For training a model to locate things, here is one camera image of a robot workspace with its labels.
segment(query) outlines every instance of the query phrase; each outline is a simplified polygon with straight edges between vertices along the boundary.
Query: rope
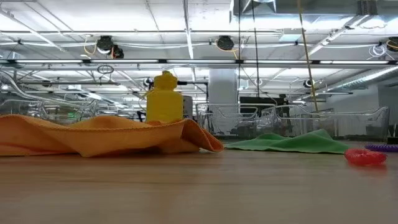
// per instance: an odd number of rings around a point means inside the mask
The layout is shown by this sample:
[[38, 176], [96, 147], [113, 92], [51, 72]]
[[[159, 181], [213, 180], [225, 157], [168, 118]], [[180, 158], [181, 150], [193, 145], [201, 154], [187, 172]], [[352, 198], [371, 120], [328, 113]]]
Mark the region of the rope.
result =
[[304, 26], [303, 26], [303, 8], [301, 7], [301, 0], [297, 0], [297, 7], [298, 7], [298, 14], [300, 16], [301, 32], [302, 32], [302, 35], [303, 35], [304, 51], [305, 51], [305, 59], [307, 61], [307, 67], [308, 67], [308, 75], [310, 76], [310, 81], [311, 81], [312, 98], [313, 98], [313, 102], [314, 102], [314, 105], [315, 105], [315, 111], [317, 113], [319, 113], [318, 103], [317, 103], [317, 96], [315, 95], [315, 87], [313, 85], [313, 79], [312, 79], [312, 73], [311, 73], [310, 57], [308, 55], [307, 40], [305, 38], [305, 30], [304, 30]]

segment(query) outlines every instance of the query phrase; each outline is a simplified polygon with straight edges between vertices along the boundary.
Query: yellow spray bottle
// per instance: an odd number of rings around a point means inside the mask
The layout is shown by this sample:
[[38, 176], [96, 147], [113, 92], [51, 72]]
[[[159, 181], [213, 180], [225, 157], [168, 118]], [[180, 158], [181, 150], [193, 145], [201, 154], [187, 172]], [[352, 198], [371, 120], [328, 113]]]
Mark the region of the yellow spray bottle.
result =
[[147, 94], [147, 121], [165, 123], [182, 119], [183, 96], [173, 91], [177, 78], [163, 71], [155, 77], [155, 88]]

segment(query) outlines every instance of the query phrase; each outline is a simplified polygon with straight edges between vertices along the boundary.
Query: ceiling light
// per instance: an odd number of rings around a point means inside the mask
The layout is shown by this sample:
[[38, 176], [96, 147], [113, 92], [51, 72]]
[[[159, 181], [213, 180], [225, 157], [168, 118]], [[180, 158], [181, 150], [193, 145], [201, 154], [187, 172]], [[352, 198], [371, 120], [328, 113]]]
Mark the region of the ceiling light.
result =
[[83, 63], [82, 60], [16, 60], [17, 63]]
[[333, 65], [385, 65], [389, 62], [381, 60], [322, 60], [320, 63]]
[[[257, 60], [245, 60], [243, 63], [257, 63]], [[258, 60], [261, 64], [306, 64], [304, 60]]]
[[88, 58], [88, 59], [91, 59], [91, 57], [89, 57], [88, 55], [85, 55], [85, 54], [82, 54], [82, 55], [80, 55], [81, 57], [85, 57], [85, 58]]
[[235, 63], [235, 60], [167, 60], [168, 63]]
[[108, 60], [91, 60], [92, 63], [158, 63], [158, 60], [124, 60], [124, 59], [108, 59]]
[[91, 97], [92, 99], [102, 100], [102, 97], [95, 93], [87, 93], [87, 96]]

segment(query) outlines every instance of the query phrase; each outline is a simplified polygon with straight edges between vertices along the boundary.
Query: bottle cap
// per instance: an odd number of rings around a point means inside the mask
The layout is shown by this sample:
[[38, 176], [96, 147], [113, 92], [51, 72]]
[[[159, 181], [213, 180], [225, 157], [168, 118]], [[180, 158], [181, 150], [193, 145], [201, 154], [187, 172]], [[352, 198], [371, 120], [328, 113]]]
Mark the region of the bottle cap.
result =
[[173, 90], [177, 87], [177, 78], [169, 71], [163, 71], [162, 75], [155, 77], [155, 88], [162, 90]]

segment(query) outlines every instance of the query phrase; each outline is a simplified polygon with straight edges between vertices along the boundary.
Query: green towel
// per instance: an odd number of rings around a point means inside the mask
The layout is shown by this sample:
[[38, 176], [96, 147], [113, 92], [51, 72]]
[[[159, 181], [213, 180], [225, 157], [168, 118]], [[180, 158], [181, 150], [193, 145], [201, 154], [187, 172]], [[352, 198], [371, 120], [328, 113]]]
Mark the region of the green towel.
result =
[[255, 139], [240, 141], [225, 145], [229, 149], [255, 151], [285, 151], [285, 152], [329, 152], [344, 154], [350, 147], [333, 140], [323, 129], [313, 131], [294, 138], [286, 138], [277, 134], [263, 134]]

